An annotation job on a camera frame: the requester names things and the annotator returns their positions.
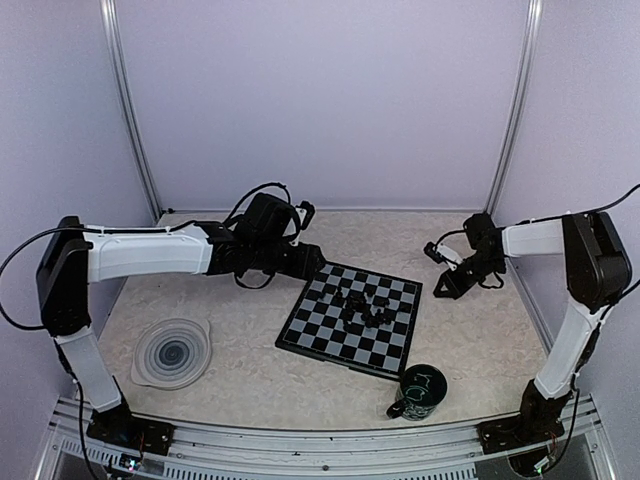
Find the black grey chess board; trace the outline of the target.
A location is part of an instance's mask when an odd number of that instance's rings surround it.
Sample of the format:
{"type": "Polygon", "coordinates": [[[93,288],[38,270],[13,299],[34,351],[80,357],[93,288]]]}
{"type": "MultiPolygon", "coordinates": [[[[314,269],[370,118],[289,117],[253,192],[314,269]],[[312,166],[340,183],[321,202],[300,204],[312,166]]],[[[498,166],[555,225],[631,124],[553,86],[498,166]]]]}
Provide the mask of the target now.
{"type": "Polygon", "coordinates": [[[397,381],[407,365],[422,287],[329,262],[306,283],[275,346],[397,381]]]}

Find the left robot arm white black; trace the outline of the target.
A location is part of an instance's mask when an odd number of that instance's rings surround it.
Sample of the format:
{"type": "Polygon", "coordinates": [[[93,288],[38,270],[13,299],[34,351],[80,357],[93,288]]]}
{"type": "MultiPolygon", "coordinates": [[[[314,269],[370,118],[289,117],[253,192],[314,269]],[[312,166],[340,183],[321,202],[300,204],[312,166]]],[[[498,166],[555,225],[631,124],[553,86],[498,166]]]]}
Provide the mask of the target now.
{"type": "Polygon", "coordinates": [[[232,210],[222,222],[108,229],[67,216],[53,230],[36,272],[41,323],[93,409],[89,437],[136,448],[150,428],[173,432],[170,424],[131,413],[91,327],[90,284],[164,273],[231,274],[239,282],[249,270],[308,281],[325,266],[320,247],[299,240],[315,214],[311,203],[295,206],[258,189],[243,199],[247,209],[232,210]]]}

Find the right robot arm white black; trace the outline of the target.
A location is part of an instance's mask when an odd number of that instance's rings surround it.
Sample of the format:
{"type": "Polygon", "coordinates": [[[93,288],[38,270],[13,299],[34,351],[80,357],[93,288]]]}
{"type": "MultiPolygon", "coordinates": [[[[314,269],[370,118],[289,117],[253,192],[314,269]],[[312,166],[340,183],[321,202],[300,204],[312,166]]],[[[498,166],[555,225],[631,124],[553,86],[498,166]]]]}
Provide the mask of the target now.
{"type": "Polygon", "coordinates": [[[434,289],[437,298],[458,299],[487,276],[505,273],[509,258],[560,255],[568,291],[566,314],[543,368],[527,384],[519,411],[485,421],[477,431],[485,453],[501,452],[559,438],[561,413],[577,396],[575,381],[588,362],[610,310],[629,292],[632,266],[605,212],[587,211],[498,227],[487,213],[463,224],[473,254],[460,257],[442,241],[425,254],[444,263],[434,289]]]}

